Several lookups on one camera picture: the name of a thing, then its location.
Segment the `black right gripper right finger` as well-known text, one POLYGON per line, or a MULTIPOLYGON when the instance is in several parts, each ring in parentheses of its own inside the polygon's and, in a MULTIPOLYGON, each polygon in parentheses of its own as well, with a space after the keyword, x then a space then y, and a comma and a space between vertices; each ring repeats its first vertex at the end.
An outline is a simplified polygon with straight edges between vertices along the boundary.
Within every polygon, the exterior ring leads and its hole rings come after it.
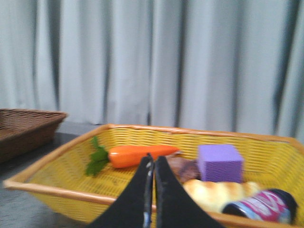
POLYGON ((156 227, 222 228, 223 225, 202 210, 176 179, 166 157, 155 162, 156 227))

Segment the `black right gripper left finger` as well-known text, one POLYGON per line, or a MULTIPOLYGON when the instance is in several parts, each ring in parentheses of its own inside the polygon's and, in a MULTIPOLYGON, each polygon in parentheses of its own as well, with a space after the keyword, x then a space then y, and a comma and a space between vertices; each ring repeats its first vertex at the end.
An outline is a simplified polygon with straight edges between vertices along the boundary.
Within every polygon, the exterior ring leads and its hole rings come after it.
POLYGON ((150 228, 152 223, 154 161, 150 153, 141 162, 131 181, 108 209, 88 228, 150 228))

